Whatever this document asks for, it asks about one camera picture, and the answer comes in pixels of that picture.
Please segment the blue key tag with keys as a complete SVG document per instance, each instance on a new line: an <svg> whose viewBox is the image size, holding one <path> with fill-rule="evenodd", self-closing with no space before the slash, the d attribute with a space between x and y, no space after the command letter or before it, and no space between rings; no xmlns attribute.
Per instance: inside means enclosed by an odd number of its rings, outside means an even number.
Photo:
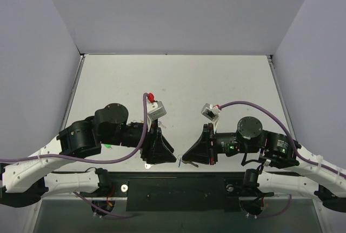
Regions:
<svg viewBox="0 0 346 233"><path fill-rule="evenodd" d="M182 157L183 157L182 155L178 155L178 157L177 157L178 158L178 167L179 168L182 167L183 165L191 165L191 166L193 166L195 168L199 167L199 165L194 163L194 162L184 161Z"/></svg>

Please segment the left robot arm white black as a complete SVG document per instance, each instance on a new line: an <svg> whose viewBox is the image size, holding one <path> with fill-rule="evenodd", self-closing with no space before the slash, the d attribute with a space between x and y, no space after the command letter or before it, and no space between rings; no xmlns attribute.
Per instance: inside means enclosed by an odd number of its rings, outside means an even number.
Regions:
<svg viewBox="0 0 346 233"><path fill-rule="evenodd" d="M158 125L167 113L163 103L145 101L143 107L144 121L128 123L125 106L108 104L73 122L29 157L1 160L1 204L22 208L50 195L79 191L104 197L111 192L113 184L105 169L54 173L74 162L116 164L136 153L150 165L176 162L174 149Z"/></svg>

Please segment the white head key front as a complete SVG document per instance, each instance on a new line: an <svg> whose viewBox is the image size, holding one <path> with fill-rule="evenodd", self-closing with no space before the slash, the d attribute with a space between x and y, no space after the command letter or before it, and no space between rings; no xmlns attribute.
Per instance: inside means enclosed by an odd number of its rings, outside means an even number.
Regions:
<svg viewBox="0 0 346 233"><path fill-rule="evenodd" d="M145 165L144 165L144 166L145 166L145 168L146 168L146 169L150 169L152 165L151 165L151 164L147 164L147 163L145 163Z"/></svg>

